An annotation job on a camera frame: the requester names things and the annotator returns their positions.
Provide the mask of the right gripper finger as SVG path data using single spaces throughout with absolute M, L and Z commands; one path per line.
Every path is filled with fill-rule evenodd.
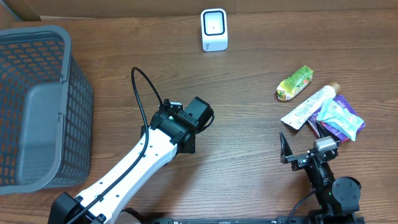
M 280 137 L 280 162 L 283 164 L 287 164 L 292 160 L 294 155 L 283 132 L 279 133 L 279 137 Z
M 316 127 L 318 130 L 319 138 L 325 138 L 328 137 L 330 134 L 328 133 L 328 130 L 325 129 L 325 127 L 321 124 L 321 122 L 316 121 Z

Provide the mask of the purple sanitary pad pack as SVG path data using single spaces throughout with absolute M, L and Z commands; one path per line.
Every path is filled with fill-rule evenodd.
M 317 121 L 341 142 L 346 140 L 355 141 L 358 133 L 366 126 L 343 95 L 336 95 L 332 100 L 316 110 L 308 119 L 315 134 L 320 137 Z

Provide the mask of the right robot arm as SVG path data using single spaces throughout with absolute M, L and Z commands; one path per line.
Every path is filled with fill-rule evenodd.
M 313 147 L 301 155 L 293 152 L 283 133 L 280 136 L 280 161 L 291 164 L 293 171 L 305 170 L 312 191 L 304 196 L 287 216 L 279 216 L 277 223 L 357 223 L 365 224 L 364 217 L 357 217 L 361 184 L 353 177 L 335 178 L 329 161 L 338 156 L 340 140 L 317 122 L 320 138 Z M 296 216 L 295 212 L 309 197 L 316 196 L 319 209 L 311 210 L 306 216 Z

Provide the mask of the white tube with gold cap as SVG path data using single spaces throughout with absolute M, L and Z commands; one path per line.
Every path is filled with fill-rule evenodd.
M 309 117 L 311 117 L 317 109 L 322 107 L 324 102 L 333 99 L 339 92 L 340 85 L 336 82 L 331 82 L 307 98 L 290 113 L 282 117 L 280 121 L 290 128 L 299 131 Z

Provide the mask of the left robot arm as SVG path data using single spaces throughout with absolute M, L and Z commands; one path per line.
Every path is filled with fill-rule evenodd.
M 196 135 L 214 120 L 211 106 L 195 97 L 187 107 L 165 100 L 132 150 L 105 176 L 76 197 L 62 193 L 49 223 L 115 223 L 119 214 L 162 166 L 179 153 L 195 152 Z

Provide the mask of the teal wet wipes pack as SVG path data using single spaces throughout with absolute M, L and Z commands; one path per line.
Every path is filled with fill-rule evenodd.
M 356 140 L 358 129 L 364 124 L 362 118 L 350 113 L 347 108 L 341 107 L 332 99 L 328 99 L 324 102 L 317 116 L 317 121 L 329 124 L 349 137 L 352 141 Z

